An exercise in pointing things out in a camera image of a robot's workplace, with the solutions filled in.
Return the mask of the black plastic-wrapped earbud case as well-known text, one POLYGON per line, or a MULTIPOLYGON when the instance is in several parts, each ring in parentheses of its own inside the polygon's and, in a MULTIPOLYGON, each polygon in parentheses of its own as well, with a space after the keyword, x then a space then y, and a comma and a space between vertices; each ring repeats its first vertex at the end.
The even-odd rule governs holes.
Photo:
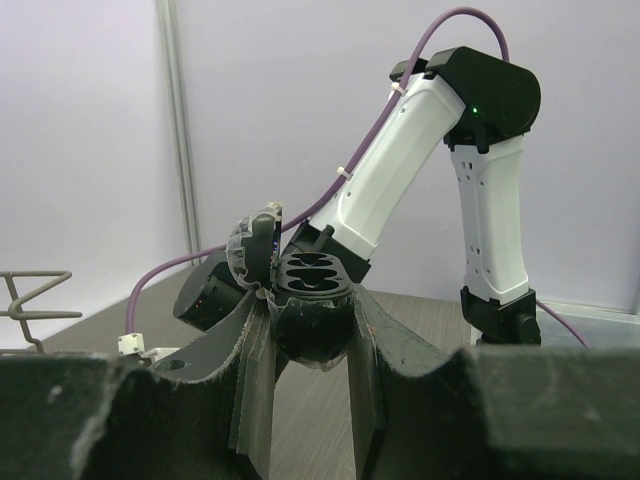
POLYGON ((347 354, 354 285, 341 261, 320 252, 281 251, 282 205, 240 220, 226 243, 235 282, 266 302, 272 338, 287 360, 329 371, 347 354))

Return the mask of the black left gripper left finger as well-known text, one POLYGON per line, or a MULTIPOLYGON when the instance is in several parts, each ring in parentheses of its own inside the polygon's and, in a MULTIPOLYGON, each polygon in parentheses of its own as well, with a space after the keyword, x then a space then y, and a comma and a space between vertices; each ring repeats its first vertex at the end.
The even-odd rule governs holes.
POLYGON ((264 301, 151 367, 102 354, 1 361, 5 479, 265 479, 275 347, 264 301))

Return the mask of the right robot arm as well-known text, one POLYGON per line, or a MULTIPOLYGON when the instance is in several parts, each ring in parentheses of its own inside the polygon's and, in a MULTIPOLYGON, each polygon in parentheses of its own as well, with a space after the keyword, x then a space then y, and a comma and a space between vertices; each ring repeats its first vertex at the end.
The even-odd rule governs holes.
POLYGON ((227 242, 206 257, 175 302, 174 316, 205 330, 246 291, 316 297, 302 277, 333 256, 342 277, 367 275, 397 207, 439 145, 453 176, 409 204, 405 226, 417 235, 427 221, 443 227, 438 203, 457 201, 465 246, 460 290, 464 319, 492 344, 539 344, 536 294, 521 248, 519 178, 523 140, 536 120, 541 88, 529 70, 506 59, 457 47, 413 57, 390 75, 392 93, 354 163, 307 212, 284 222, 270 203, 243 218, 227 242))

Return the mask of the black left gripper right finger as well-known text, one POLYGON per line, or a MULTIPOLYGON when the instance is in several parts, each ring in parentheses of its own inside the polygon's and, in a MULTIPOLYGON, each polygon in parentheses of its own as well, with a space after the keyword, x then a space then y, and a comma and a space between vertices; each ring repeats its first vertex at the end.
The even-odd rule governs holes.
POLYGON ((348 348, 360 479, 635 479, 635 349, 465 347, 447 354, 363 287, 348 348))

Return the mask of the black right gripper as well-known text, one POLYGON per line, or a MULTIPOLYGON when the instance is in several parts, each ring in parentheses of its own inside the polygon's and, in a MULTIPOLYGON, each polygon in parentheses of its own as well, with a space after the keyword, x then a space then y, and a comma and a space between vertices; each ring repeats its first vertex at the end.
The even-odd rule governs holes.
POLYGON ((174 303, 173 316, 205 332, 229 315, 245 293, 230 272, 226 252, 216 250, 188 276, 174 303))

